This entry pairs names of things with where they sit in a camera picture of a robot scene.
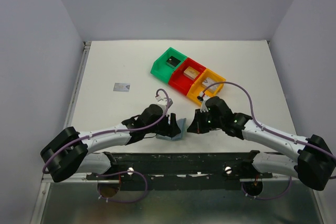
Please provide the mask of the silver VIP credit card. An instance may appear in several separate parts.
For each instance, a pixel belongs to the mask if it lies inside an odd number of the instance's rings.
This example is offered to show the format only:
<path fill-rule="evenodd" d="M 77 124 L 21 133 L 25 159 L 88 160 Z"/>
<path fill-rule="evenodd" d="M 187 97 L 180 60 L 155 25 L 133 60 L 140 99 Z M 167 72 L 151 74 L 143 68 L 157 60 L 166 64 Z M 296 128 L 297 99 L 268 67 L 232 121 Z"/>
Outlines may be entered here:
<path fill-rule="evenodd" d="M 129 83 L 115 83 L 113 86 L 114 92 L 129 92 L 130 84 Z"/>

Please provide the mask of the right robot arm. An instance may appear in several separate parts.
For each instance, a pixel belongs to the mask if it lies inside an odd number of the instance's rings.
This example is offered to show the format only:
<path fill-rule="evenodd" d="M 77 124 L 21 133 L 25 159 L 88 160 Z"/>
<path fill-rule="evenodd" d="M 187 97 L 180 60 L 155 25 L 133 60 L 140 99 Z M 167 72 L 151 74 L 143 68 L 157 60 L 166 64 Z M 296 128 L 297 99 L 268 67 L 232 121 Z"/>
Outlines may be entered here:
<path fill-rule="evenodd" d="M 323 138 L 297 136 L 254 120 L 252 116 L 234 113 L 219 97 L 204 100 L 195 110 L 187 132 L 205 134 L 220 129 L 231 137 L 266 146 L 278 153 L 258 153 L 254 159 L 243 162 L 242 173 L 249 178 L 259 173 L 283 174 L 299 179 L 307 187 L 322 191 L 335 169 L 335 156 Z"/>

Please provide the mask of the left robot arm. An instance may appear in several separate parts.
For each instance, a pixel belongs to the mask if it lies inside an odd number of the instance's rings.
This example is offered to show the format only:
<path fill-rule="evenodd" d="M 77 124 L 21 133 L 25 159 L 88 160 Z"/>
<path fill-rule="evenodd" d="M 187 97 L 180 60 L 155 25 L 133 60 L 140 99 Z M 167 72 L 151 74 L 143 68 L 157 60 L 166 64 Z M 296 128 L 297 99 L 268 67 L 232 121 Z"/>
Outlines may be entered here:
<path fill-rule="evenodd" d="M 63 129 L 40 152 L 43 174 L 62 182 L 77 172 L 85 158 L 113 146 L 126 146 L 147 134 L 175 137 L 181 133 L 176 114 L 167 115 L 168 107 L 151 104 L 141 114 L 101 131 L 78 132 L 73 126 Z"/>

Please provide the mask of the grey-green card holder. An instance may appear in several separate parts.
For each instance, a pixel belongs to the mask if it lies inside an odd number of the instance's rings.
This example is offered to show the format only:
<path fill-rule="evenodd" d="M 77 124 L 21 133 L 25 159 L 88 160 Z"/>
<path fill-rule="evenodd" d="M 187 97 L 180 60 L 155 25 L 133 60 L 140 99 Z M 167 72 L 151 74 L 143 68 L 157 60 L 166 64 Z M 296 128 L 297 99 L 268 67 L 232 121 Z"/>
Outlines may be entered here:
<path fill-rule="evenodd" d="M 169 126 L 171 126 L 169 130 L 169 135 L 157 135 L 155 138 L 159 140 L 166 141 L 179 141 L 183 138 L 186 127 L 186 118 L 178 119 L 176 121 L 172 121 L 172 119 L 168 120 Z"/>

